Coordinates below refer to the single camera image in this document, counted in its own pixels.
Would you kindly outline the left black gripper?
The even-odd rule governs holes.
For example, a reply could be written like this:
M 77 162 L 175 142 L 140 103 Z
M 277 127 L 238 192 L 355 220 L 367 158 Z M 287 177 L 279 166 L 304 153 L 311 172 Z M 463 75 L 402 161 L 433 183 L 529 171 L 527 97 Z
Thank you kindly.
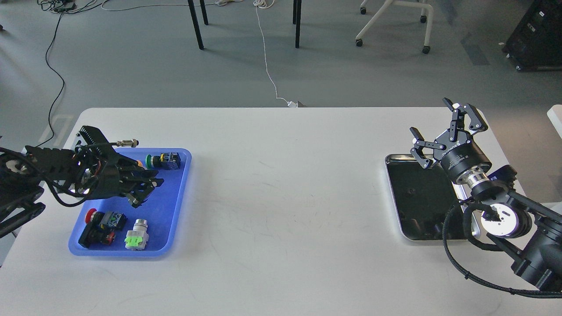
M 88 200 L 124 197 L 133 208 L 138 208 L 165 181 L 157 178 L 157 170 L 145 169 L 136 160 L 119 153 L 100 161 L 101 170 L 93 178 Z

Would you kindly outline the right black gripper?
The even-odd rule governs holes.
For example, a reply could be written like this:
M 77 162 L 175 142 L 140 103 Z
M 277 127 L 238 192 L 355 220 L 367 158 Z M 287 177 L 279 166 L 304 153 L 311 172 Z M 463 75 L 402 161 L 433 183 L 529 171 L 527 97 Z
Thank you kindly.
M 472 136 L 488 130 L 483 116 L 471 104 L 454 103 L 444 97 L 442 101 L 452 112 L 452 119 L 447 132 L 436 138 L 437 142 L 426 141 L 416 127 L 410 127 L 413 134 L 413 148 L 410 150 L 423 169 L 430 169 L 434 160 L 429 159 L 423 148 L 434 150 L 433 157 L 439 162 L 441 168 L 447 173 L 454 184 L 463 184 L 459 180 L 463 173 L 477 167 L 488 172 L 492 163 L 479 146 L 474 143 Z

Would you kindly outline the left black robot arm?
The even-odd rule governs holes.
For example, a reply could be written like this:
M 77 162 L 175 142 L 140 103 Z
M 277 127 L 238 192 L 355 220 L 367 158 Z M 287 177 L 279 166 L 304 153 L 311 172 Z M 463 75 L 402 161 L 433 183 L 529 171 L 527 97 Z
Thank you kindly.
M 37 202 L 44 182 L 63 206 L 59 194 L 87 200 L 125 197 L 138 208 L 163 184 L 157 170 L 145 169 L 114 147 L 136 147 L 137 140 L 110 142 L 96 127 L 82 126 L 73 149 L 26 146 L 26 153 L 1 148 L 1 236 L 14 232 L 45 209 Z

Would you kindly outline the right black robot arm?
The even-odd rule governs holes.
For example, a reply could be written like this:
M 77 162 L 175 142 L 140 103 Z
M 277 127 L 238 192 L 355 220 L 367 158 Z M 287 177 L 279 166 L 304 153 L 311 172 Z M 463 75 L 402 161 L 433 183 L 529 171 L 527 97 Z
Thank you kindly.
M 473 139 L 474 134 L 488 130 L 476 107 L 448 98 L 443 102 L 452 112 L 450 126 L 432 142 L 411 127 L 410 152 L 422 168 L 438 164 L 453 184 L 470 188 L 469 198 L 454 202 L 444 219 L 442 243 L 449 261 L 465 279 L 482 286 L 529 298 L 560 298 L 561 214 L 516 192 L 517 172 L 510 165 L 490 172 L 490 160 Z M 448 226 L 457 212 L 462 213 L 462 230 L 471 244 L 508 254 L 514 274 L 535 289 L 498 286 L 461 266 L 447 242 Z

